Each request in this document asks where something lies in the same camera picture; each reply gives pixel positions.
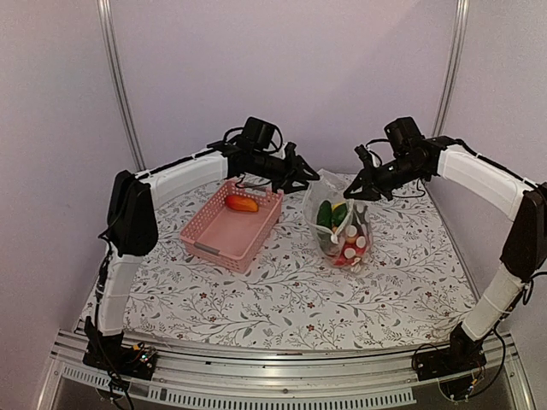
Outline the pink plastic basket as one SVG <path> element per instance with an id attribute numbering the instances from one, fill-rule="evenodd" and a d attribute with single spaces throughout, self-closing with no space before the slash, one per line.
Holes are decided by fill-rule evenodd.
<path id="1" fill-rule="evenodd" d="M 226 205 L 229 196 L 257 203 L 255 212 L 238 211 Z M 244 273 L 279 221 L 284 194 L 262 186 L 240 189 L 227 180 L 200 208 L 180 233 L 190 255 Z"/>

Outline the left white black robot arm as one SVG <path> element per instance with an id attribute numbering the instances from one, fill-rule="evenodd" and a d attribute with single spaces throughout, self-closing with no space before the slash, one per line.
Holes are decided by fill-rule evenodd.
<path id="1" fill-rule="evenodd" d="M 127 362 L 126 350 L 107 337 L 122 336 L 132 281 L 144 256 L 157 244 L 156 209 L 198 186 L 242 174 L 266 179 L 274 191 L 286 194 L 305 190 L 320 177 L 297 154 L 294 143 L 267 152 L 240 148 L 233 141 L 210 143 L 195 154 L 152 170 L 116 175 L 107 227 L 99 236 L 107 250 L 99 269 L 97 317 L 93 320 L 102 339 L 92 352 L 108 370 L 118 371 Z"/>

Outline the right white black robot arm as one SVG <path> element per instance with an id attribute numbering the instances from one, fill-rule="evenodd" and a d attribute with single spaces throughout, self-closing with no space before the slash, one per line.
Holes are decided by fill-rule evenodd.
<path id="1" fill-rule="evenodd" d="M 363 168 L 344 192 L 345 198 L 390 200 L 393 190 L 408 182 L 439 176 L 480 196 L 512 223 L 493 280 L 450 333 L 450 347 L 442 354 L 445 369 L 460 372 L 515 304 L 530 299 L 533 281 L 546 260 L 546 185 L 515 175 L 472 151 L 461 139 L 418 135 L 394 137 L 390 144 L 394 159 L 379 167 L 365 146 L 356 147 Z"/>

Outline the clear zip top bag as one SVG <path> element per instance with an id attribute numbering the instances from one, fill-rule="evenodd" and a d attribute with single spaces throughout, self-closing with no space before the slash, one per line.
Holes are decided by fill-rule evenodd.
<path id="1" fill-rule="evenodd" d="M 372 248 L 368 206 L 344 198 L 348 181 L 325 169 L 304 193 L 303 218 L 319 255 L 332 267 L 360 272 Z"/>

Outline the green toy pepper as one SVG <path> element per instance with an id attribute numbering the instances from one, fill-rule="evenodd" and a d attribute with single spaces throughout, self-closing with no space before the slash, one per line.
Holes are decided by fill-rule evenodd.
<path id="1" fill-rule="evenodd" d="M 340 225 L 346 218 L 347 214 L 348 214 L 347 205 L 336 209 L 334 212 L 332 211 L 332 219 L 331 219 L 332 226 L 340 227 Z"/>

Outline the green toy cucumber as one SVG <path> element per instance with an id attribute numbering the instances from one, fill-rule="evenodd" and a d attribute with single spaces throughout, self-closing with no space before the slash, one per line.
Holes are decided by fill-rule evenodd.
<path id="1" fill-rule="evenodd" d="M 318 208 L 316 215 L 316 224 L 328 229 L 332 227 L 332 204 L 325 200 Z"/>

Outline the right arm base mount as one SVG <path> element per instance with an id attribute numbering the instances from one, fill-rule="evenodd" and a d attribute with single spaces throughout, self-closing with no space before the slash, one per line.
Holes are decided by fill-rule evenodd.
<path id="1" fill-rule="evenodd" d="M 419 381 L 437 380 L 441 394 L 449 401 L 468 400 L 485 376 L 486 358 L 480 350 L 457 359 L 450 348 L 430 343 L 419 346 L 411 358 L 411 367 Z"/>

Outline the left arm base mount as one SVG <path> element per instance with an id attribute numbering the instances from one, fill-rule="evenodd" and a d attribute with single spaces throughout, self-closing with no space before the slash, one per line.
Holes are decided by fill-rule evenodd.
<path id="1" fill-rule="evenodd" d="M 123 346 L 122 335 L 89 337 L 83 363 L 114 375 L 151 380 L 156 369 L 157 350 L 144 343 Z"/>

